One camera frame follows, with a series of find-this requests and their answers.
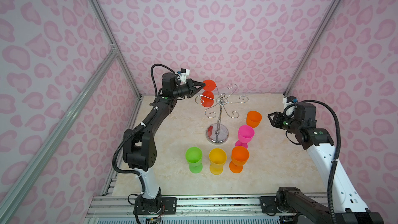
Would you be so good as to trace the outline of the orange wine glass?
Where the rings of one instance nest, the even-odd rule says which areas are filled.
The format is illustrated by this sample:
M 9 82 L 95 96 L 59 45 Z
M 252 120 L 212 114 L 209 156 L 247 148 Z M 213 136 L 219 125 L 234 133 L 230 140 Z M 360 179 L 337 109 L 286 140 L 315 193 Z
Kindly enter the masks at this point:
M 246 117 L 246 124 L 252 128 L 256 128 L 262 121 L 262 115 L 256 111 L 249 111 Z
M 234 147 L 231 151 L 230 170 L 235 174 L 242 172 L 243 166 L 246 164 L 249 157 L 250 153 L 247 148 L 242 146 Z

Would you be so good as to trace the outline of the red wine glass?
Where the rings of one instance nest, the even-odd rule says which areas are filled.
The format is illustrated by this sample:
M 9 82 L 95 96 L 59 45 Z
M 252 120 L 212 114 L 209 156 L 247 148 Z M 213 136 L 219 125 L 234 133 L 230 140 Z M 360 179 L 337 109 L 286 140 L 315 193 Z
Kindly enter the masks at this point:
M 214 93 L 213 91 L 216 89 L 216 83 L 213 80 L 205 80 L 205 87 L 204 92 L 202 93 L 201 96 L 201 105 L 204 107 L 212 107 L 214 104 Z

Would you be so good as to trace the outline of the pink wine glass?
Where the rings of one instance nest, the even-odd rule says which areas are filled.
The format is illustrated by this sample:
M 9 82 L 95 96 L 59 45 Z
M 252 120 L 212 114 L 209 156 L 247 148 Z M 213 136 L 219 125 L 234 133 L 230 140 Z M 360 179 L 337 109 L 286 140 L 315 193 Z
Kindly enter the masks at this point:
M 255 135 L 254 129 L 249 125 L 242 125 L 238 130 L 238 141 L 235 143 L 235 146 L 241 146 L 244 148 L 248 148 L 248 143 L 251 142 Z

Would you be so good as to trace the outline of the yellow wine glass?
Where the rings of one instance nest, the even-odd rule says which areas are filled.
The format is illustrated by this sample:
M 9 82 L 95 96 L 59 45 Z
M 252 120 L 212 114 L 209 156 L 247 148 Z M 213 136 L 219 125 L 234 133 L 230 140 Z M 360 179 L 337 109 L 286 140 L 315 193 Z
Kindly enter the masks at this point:
M 227 161 L 227 154 L 223 149 L 214 148 L 209 153 L 209 170 L 213 175 L 220 175 Z

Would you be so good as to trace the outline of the green wine glass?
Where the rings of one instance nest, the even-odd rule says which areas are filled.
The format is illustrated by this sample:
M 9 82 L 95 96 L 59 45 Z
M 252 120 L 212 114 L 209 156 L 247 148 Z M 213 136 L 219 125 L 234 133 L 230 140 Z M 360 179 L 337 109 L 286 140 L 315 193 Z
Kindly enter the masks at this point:
M 189 165 L 189 170 L 194 173 L 198 174 L 202 171 L 202 158 L 203 153 L 202 150 L 198 147 L 191 147 L 186 151 L 185 154 L 186 161 Z

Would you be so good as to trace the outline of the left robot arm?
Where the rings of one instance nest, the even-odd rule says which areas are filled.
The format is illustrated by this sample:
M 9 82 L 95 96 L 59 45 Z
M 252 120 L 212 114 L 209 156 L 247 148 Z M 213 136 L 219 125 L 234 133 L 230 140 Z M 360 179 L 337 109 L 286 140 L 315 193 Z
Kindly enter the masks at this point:
M 183 72 L 163 74 L 162 88 L 150 105 L 152 110 L 134 129 L 125 131 L 123 161 L 130 168 L 126 174 L 137 175 L 142 185 L 142 192 L 135 202 L 136 209 L 156 214 L 163 208 L 161 188 L 152 170 L 157 159 L 155 134 L 179 98 L 191 98 L 205 86 L 203 82 L 186 78 Z

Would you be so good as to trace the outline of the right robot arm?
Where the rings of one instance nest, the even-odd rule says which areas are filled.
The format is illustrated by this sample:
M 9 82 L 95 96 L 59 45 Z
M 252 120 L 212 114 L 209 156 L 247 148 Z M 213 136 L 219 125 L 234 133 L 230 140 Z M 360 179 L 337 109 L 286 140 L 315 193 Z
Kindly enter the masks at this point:
M 325 107 L 335 123 L 336 138 L 317 127 L 316 105 Z M 382 224 L 382 216 L 372 212 L 362 200 L 340 162 L 342 137 L 336 112 L 317 100 L 287 105 L 283 112 L 268 114 L 271 125 L 294 134 L 296 145 L 308 153 L 326 188 L 327 206 L 306 196 L 296 187 L 280 187 L 274 208 L 282 213 L 305 216 L 314 224 Z

